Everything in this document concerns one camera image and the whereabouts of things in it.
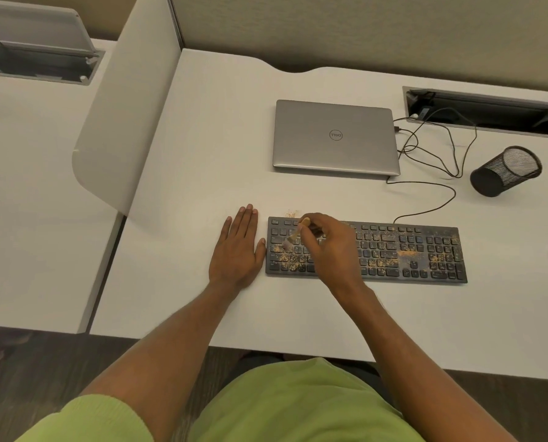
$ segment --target left hand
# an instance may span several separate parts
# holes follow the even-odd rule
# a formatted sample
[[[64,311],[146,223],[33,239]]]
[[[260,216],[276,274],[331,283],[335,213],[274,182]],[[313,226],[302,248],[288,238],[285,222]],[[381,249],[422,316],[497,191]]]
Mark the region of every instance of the left hand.
[[[266,257],[264,238],[254,252],[257,216],[257,209],[248,204],[239,209],[233,223],[227,217],[208,268],[210,283],[235,296],[254,281]]]

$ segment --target silver laptop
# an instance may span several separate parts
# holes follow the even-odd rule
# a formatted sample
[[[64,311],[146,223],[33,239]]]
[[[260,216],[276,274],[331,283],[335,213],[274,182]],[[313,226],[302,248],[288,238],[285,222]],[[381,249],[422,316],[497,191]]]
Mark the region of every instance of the silver laptop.
[[[278,100],[275,167],[401,174],[388,108]]]

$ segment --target keyboard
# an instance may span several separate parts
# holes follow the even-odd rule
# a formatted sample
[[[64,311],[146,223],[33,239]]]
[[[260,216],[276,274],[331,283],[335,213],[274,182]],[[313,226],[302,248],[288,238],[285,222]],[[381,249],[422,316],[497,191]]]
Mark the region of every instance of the keyboard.
[[[369,280],[466,283],[458,228],[374,222],[346,222],[354,229],[362,277]],[[284,249],[298,219],[268,218],[266,273],[317,276],[300,237]]]

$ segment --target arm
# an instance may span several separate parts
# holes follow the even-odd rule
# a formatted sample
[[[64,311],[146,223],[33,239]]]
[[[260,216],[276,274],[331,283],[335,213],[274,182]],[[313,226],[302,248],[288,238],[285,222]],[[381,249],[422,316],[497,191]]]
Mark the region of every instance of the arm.
[[[266,255],[261,239],[254,253],[257,210],[242,207],[227,217],[214,249],[209,283],[96,377],[81,395],[102,394],[129,405],[155,441],[167,441],[182,412],[212,334],[237,294],[259,273]]]
[[[360,275],[354,231],[322,214],[307,214],[301,240],[319,277],[353,319],[403,416],[428,442],[514,442],[476,401],[422,351],[387,313]],[[317,244],[314,236],[325,233]]]

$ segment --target forearm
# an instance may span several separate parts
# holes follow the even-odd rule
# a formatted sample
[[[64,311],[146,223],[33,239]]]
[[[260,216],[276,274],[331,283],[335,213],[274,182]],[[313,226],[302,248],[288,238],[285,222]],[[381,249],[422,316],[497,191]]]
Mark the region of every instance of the forearm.
[[[228,305],[229,288],[209,284],[188,305],[137,342],[83,391],[127,403],[155,441],[168,440]]]
[[[336,296],[366,339],[404,417],[426,441],[515,441],[405,334],[372,290]]]

